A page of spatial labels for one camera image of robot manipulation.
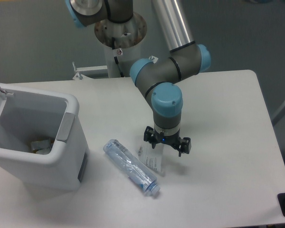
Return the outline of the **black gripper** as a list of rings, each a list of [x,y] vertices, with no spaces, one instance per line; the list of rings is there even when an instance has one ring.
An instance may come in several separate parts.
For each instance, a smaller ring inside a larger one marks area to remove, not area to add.
[[[191,138],[180,138],[180,131],[171,135],[165,135],[164,132],[159,133],[150,126],[147,126],[144,131],[143,140],[150,143],[152,149],[155,149],[156,145],[160,143],[169,145],[178,151],[179,157],[181,157],[183,153],[189,154],[191,150]]]

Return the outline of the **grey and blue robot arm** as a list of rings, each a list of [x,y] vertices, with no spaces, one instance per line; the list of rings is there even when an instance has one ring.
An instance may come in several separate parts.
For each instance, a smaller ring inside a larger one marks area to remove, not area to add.
[[[170,52],[158,62],[140,58],[137,47],[147,25],[131,0],[67,0],[66,6],[77,27],[94,25],[95,36],[107,49],[109,77],[130,77],[152,109],[154,126],[145,129],[143,139],[152,147],[161,143],[188,154],[191,140],[180,137],[183,99],[177,83],[206,71],[211,56],[195,42],[181,2],[152,1]]]

